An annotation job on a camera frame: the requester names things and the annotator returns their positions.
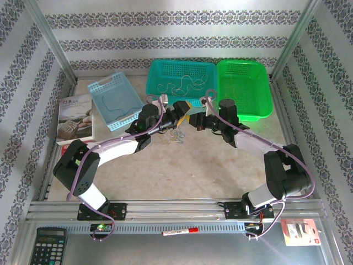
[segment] light blue basket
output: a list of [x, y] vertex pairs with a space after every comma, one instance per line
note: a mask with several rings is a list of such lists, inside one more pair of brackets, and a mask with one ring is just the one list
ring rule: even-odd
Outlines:
[[143, 107], [142, 101], [122, 72], [90, 84], [88, 90], [110, 131], [132, 123]]
[[208, 89], [217, 91], [217, 70], [213, 63], [154, 60], [151, 64], [146, 94], [167, 94], [169, 104], [186, 100], [194, 107], [201, 107], [200, 98]]

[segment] striped wallpaper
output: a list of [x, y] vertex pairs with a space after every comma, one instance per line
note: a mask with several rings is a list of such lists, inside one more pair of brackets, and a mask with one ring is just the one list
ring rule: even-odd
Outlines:
[[0, 264], [36, 199], [71, 84], [23, 2], [0, 1]]
[[276, 81], [345, 264], [353, 264], [352, 18], [352, 1], [323, 1]]
[[38, 1], [75, 74], [146, 74], [153, 59], [260, 61], [270, 72], [308, 0]]

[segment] calculator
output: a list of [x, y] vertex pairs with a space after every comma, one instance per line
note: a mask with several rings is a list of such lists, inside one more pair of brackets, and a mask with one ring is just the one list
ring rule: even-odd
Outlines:
[[37, 229], [30, 265], [62, 265], [67, 241], [64, 228], [40, 227]]

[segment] mounting plate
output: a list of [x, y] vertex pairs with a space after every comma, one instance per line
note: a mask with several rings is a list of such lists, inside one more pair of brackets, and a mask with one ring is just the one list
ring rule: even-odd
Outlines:
[[[251, 215], [247, 215], [242, 207], [241, 202], [224, 202], [218, 203], [219, 206], [224, 208], [224, 215], [228, 219], [249, 219]], [[271, 205], [267, 204], [266, 208], [262, 210], [264, 218], [274, 218], [274, 212]]]
[[[126, 217], [126, 203], [110, 203], [107, 215], [114, 218], [116, 221], [124, 221]], [[79, 221], [109, 221], [101, 215], [98, 215], [88, 209], [84, 204], [80, 204], [78, 208], [77, 220]]]

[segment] red marker pen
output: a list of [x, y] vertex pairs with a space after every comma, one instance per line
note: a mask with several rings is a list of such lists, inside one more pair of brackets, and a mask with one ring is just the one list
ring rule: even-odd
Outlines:
[[186, 228], [186, 229], [178, 229], [178, 230], [170, 230], [170, 231], [163, 231], [162, 232], [162, 236], [173, 236], [173, 235], [197, 233], [198, 231], [199, 231], [198, 227]]

